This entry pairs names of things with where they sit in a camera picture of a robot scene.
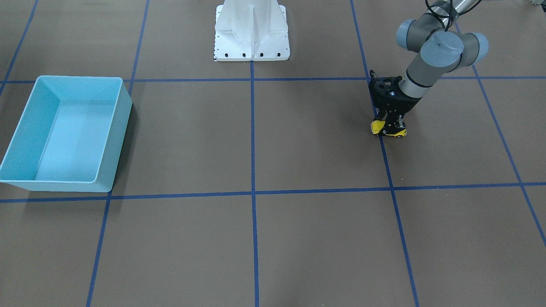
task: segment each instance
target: white plastic base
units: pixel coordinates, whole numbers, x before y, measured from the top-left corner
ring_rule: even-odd
[[[216,8],[216,35],[214,46],[215,61],[285,61],[290,57],[288,43],[288,25],[286,8],[277,1],[266,1],[269,16],[263,20],[261,14],[267,11],[256,6],[225,5]],[[228,16],[223,23],[218,23],[222,10]],[[247,16],[245,20],[236,20],[238,16]]]

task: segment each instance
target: white mounting plate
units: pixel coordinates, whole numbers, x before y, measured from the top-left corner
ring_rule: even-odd
[[[223,6],[219,5],[216,8],[216,21],[218,21]],[[286,21],[286,7],[283,5],[279,5],[279,7]],[[290,58],[290,45],[288,43],[288,33],[286,32],[270,32],[265,39],[257,43],[254,55],[250,43],[238,39],[234,33],[215,32],[215,61],[285,61]]]

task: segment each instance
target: light blue joint cap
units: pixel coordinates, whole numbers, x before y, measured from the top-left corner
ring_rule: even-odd
[[[414,22],[414,19],[408,19],[404,21],[400,27],[398,27],[398,31],[396,31],[396,42],[398,45],[406,50],[408,50],[408,31],[410,30],[410,25],[412,22]]]
[[[421,58],[434,67],[447,67],[459,60],[465,44],[452,32],[436,31],[421,48]]]
[[[481,61],[483,58],[485,58],[485,56],[489,52],[489,41],[487,40],[487,37],[485,37],[485,35],[481,33],[472,32],[470,34],[474,35],[478,39],[478,43],[479,43],[478,57],[474,61],[474,63],[476,63]]]

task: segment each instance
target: robotic arm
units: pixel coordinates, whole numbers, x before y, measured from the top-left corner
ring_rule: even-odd
[[[438,0],[418,20],[404,21],[396,42],[417,52],[404,77],[378,78],[373,70],[368,84],[378,114],[371,123],[379,136],[404,137],[404,115],[409,112],[445,73],[470,66],[485,57],[489,44],[480,33],[449,31],[459,16],[468,13],[481,0]]]

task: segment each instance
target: light blue plastic container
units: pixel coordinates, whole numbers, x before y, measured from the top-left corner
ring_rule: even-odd
[[[121,78],[38,77],[0,182],[31,191],[110,191],[131,106]]]

